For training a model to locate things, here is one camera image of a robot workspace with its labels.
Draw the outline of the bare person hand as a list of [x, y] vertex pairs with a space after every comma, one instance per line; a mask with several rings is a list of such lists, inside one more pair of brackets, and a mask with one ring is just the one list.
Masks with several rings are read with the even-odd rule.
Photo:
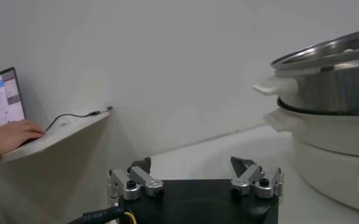
[[0, 158], [22, 143], [43, 137], [45, 131], [29, 120], [14, 121], [0, 126]]

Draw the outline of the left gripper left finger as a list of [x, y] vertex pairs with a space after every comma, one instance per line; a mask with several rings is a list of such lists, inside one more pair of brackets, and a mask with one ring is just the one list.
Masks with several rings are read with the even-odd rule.
[[110, 169], [107, 176], [107, 200], [109, 206], [118, 205], [120, 199], [136, 201], [141, 197], [161, 199], [165, 193], [162, 180], [150, 175], [152, 161], [146, 158], [133, 162], [130, 167]]

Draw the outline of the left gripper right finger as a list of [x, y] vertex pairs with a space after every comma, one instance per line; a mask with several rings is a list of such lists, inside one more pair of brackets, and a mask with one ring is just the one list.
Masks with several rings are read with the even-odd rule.
[[236, 177], [231, 180], [232, 195], [241, 198], [254, 193], [256, 197], [271, 199], [283, 196], [284, 173], [275, 167], [264, 170], [251, 159], [232, 156]]

